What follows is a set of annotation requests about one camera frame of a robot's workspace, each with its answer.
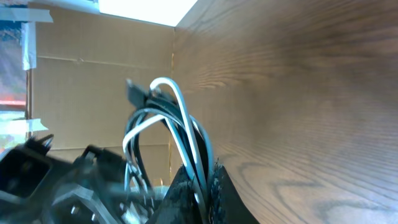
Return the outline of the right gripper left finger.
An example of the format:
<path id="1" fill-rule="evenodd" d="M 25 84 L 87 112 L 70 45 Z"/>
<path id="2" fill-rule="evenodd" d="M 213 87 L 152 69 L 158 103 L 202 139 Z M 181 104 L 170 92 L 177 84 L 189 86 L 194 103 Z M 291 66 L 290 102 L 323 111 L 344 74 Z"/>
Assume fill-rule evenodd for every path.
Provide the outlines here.
<path id="1" fill-rule="evenodd" d="M 204 224 L 195 200 L 193 184 L 182 165 L 149 224 Z"/>

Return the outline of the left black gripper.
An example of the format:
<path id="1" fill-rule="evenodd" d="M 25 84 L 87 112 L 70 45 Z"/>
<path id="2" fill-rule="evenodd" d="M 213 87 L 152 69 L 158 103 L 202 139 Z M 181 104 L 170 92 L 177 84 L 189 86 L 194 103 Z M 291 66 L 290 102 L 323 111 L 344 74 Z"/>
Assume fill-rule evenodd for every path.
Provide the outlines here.
<path id="1" fill-rule="evenodd" d="M 73 162 L 49 155 L 52 136 L 1 153 L 1 223 L 145 223 L 161 200 L 125 188 L 126 160 L 89 145 Z"/>

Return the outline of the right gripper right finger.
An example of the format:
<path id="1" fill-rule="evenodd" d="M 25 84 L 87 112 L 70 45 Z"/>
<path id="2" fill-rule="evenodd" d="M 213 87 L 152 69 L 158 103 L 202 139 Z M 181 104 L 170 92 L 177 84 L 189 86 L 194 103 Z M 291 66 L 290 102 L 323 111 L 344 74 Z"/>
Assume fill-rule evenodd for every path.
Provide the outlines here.
<path id="1" fill-rule="evenodd" d="M 210 221 L 213 224 L 259 224 L 245 206 L 223 164 L 215 163 L 211 181 Z"/>

